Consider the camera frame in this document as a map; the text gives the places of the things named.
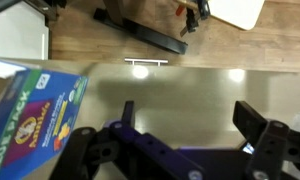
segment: wooden floor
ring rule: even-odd
[[[300,0],[266,1],[254,29],[242,31],[214,18],[179,37],[185,17],[173,0],[125,0],[127,17],[189,44],[176,55],[137,41],[92,16],[102,0],[70,0],[52,30],[51,58],[124,63],[124,57],[168,59],[172,66],[300,72]]]

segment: screw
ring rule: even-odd
[[[116,123],[114,125],[114,128],[116,128],[116,129],[122,128],[122,124],[121,123]]]
[[[87,135],[89,133],[90,133],[90,129],[84,129],[84,130],[81,131],[82,135]]]
[[[202,180],[202,174],[197,170],[192,170],[188,174],[189,180]]]
[[[283,127],[283,124],[279,123],[279,122],[275,122],[273,125],[276,126],[276,127],[278,127],[278,128],[282,128]]]
[[[263,171],[253,171],[253,177],[256,180],[269,180],[268,175]]]

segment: cereal box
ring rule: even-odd
[[[0,179],[22,179],[64,148],[88,79],[4,61],[0,68],[9,79],[0,95]]]

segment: table surface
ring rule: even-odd
[[[190,0],[175,0],[187,7],[197,9]],[[252,29],[259,17],[264,0],[209,0],[211,16],[244,30]]]
[[[104,122],[121,117],[126,100],[134,100],[135,128],[153,134],[172,148],[238,146],[243,138],[232,124],[236,100],[244,100],[264,117],[288,125],[300,112],[300,74],[295,73],[64,61],[31,63],[90,78],[76,128],[91,126],[99,130]],[[148,76],[140,79],[145,72]],[[47,177],[55,160],[27,178]],[[124,179],[112,164],[102,166],[97,177]]]

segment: white cabinet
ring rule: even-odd
[[[25,2],[0,13],[0,57],[47,60],[48,50],[43,14]]]

